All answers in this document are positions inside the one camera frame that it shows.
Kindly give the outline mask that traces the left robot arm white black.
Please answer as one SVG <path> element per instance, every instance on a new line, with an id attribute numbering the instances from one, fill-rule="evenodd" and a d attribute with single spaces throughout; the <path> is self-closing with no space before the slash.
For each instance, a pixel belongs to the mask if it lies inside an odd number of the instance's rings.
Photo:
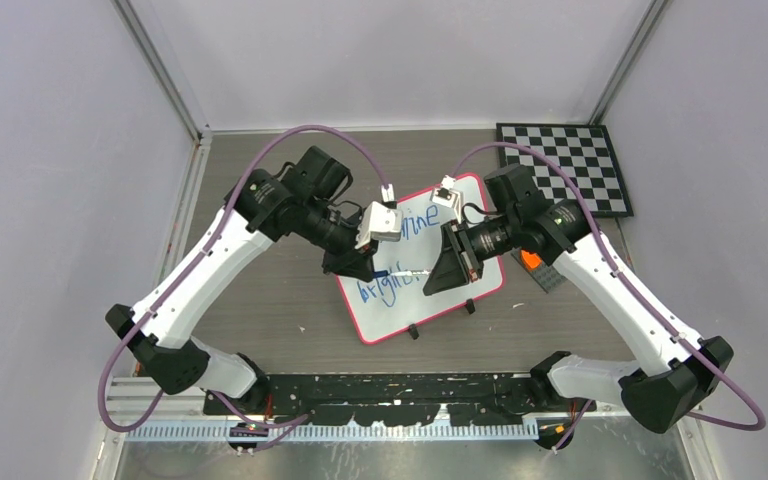
<path id="1" fill-rule="evenodd" d="M 363 281 L 374 277 L 374 241 L 357 242 L 360 217 L 343 219 L 334 199 L 352 183 L 350 170 L 320 148 L 284 164 L 278 175 L 254 170 L 235 201 L 217 212 L 204 237 L 169 276 L 134 306 L 116 304 L 105 315 L 119 336 L 135 334 L 128 349 L 168 395 L 196 386 L 219 391 L 244 414 L 258 412 L 267 398 L 262 371 L 242 354 L 210 348 L 192 335 L 207 308 L 255 258 L 284 236 L 296 234 L 323 250 L 322 268 Z"/>

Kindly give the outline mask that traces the white whiteboard pink rim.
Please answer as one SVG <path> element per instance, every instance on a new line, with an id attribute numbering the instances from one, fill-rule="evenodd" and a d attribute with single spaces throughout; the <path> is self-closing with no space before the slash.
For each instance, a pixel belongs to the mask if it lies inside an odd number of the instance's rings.
<path id="1" fill-rule="evenodd" d="M 441 246 L 441 226 L 455 218 L 453 210 L 431 201 L 427 187 L 399 200 L 403 211 L 402 238 L 383 242 L 373 257 L 377 270 L 398 273 L 407 270 L 429 271 Z M 392 276 L 363 282 L 338 276 L 336 282 L 360 340 L 372 345 L 406 332 L 412 325 L 455 311 L 468 300 L 478 301 L 502 288 L 505 273 L 502 259 L 484 262 L 483 276 L 475 283 L 426 296 L 423 287 L 428 277 Z"/>

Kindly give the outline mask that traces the white marker blue cap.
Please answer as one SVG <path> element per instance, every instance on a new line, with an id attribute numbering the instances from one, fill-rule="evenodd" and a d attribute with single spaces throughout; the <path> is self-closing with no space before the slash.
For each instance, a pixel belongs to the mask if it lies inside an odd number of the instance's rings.
<path id="1" fill-rule="evenodd" d="M 408 269 L 388 272 L 388 276 L 391 277 L 423 277 L 430 275 L 431 271 L 428 269 Z"/>

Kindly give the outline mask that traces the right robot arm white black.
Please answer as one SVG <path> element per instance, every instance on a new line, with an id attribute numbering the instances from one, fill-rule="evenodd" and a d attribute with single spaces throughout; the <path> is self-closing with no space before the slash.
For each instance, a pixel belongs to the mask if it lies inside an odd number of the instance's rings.
<path id="1" fill-rule="evenodd" d="M 634 358 L 590 360 L 558 351 L 534 366 L 531 397 L 544 410 L 582 398 L 624 407 L 644 428 L 664 433 L 706 399 L 734 352 L 720 336 L 702 338 L 679 320 L 665 327 L 664 305 L 627 269 L 605 235 L 574 200 L 554 203 L 529 170 L 510 165 L 485 176 L 496 212 L 470 225 L 455 181 L 445 177 L 431 200 L 455 219 L 441 226 L 440 255 L 423 287 L 426 296 L 480 280 L 484 263 L 511 250 L 536 254 L 575 285 L 619 333 Z"/>

